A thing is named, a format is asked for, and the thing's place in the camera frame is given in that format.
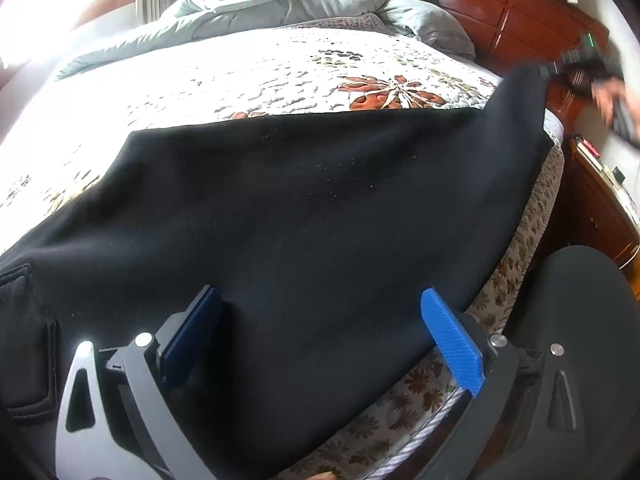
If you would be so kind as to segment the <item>right hand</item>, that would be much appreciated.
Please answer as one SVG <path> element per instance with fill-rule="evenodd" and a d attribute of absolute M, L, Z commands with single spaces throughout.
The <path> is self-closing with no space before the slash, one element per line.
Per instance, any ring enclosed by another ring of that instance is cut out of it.
<path fill-rule="evenodd" d="M 613 128 L 613 103 L 615 100 L 625 101 L 630 116 L 636 126 L 636 136 L 640 127 L 640 100 L 634 90 L 628 88 L 623 81 L 611 78 L 606 81 L 595 81 L 591 86 L 592 99 L 596 103 L 605 125 Z"/>

